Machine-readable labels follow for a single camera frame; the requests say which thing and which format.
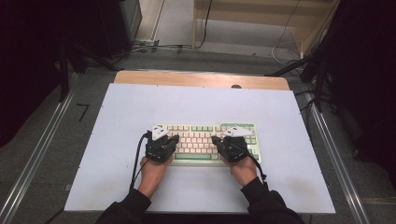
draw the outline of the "black sleeve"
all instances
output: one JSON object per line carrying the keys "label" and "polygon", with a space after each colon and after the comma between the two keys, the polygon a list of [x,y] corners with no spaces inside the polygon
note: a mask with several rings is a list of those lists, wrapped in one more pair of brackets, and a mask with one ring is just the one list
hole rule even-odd
{"label": "black sleeve", "polygon": [[111,204],[99,216],[97,224],[141,223],[141,218],[151,205],[148,197],[137,189],[132,189],[120,203]]}
{"label": "black sleeve", "polygon": [[262,224],[304,224],[300,216],[285,205],[280,194],[274,190],[269,191],[258,177],[241,191],[249,202],[247,210],[255,221]]}

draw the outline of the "black glove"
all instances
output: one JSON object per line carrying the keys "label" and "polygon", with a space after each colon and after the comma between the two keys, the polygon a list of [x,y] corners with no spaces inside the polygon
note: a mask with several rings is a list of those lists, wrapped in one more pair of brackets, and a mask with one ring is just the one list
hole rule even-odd
{"label": "black glove", "polygon": [[223,141],[212,136],[212,143],[217,146],[219,154],[228,162],[239,162],[248,155],[248,144],[244,137],[224,137]]}
{"label": "black glove", "polygon": [[146,143],[146,157],[153,161],[167,161],[176,150],[178,138],[179,136],[175,135],[168,139],[168,135],[165,135],[153,141],[152,133],[150,132]]}

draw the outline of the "metal rail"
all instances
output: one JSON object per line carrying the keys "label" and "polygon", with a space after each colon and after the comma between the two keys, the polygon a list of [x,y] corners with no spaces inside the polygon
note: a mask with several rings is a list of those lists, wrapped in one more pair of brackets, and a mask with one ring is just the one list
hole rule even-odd
{"label": "metal rail", "polygon": [[79,77],[75,73],[72,76],[72,85],[71,90],[67,94],[66,98],[62,103],[59,103],[53,113],[49,124],[47,125],[45,131],[41,135],[37,145],[35,146],[35,150],[32,153],[29,161],[26,163],[23,171],[21,172],[18,180],[15,182],[12,187],[10,193],[8,194],[7,200],[2,207],[0,212],[0,223],[8,224],[11,223],[12,218],[14,218],[15,213],[25,195],[26,191],[29,188],[30,183],[32,182],[33,177],[35,176],[35,172],[38,169],[41,161],[46,154],[47,148],[50,145],[51,139],[58,129],[59,124],[64,117],[64,113],[69,107],[70,101],[73,98],[75,87],[79,82]]}
{"label": "metal rail", "polygon": [[[306,98],[308,102],[312,100],[312,96],[310,94],[307,94]],[[359,197],[359,194],[353,185],[352,179],[349,176],[347,168],[345,167],[343,160],[338,153],[337,146],[332,139],[332,135],[326,124],[323,114],[318,112],[318,109],[315,105],[312,106],[312,113],[356,223],[370,224],[370,220],[364,210],[361,198]]]}

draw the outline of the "white table surface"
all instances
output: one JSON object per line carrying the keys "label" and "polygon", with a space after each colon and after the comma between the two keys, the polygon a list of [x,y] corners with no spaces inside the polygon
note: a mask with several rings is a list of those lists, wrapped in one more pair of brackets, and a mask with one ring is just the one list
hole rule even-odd
{"label": "white table surface", "polygon": [[[292,91],[134,84],[109,85],[64,210],[105,210],[121,201],[138,141],[152,124],[221,122],[256,124],[269,188],[289,208],[335,213]],[[240,189],[227,167],[170,166],[148,211],[243,214],[248,202]]]}

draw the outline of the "keyboard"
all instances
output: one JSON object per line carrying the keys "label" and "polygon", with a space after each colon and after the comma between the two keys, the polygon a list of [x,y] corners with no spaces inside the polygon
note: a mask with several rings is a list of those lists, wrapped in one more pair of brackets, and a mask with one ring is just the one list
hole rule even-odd
{"label": "keyboard", "polygon": [[255,133],[245,136],[247,150],[259,162],[262,157],[257,138],[256,126],[251,123],[221,123],[217,125],[204,124],[156,124],[169,131],[168,136],[179,135],[179,142],[174,153],[174,160],[170,165],[195,165],[195,166],[223,166],[219,158],[217,147],[212,144],[212,135],[223,138],[228,128],[239,126]]}

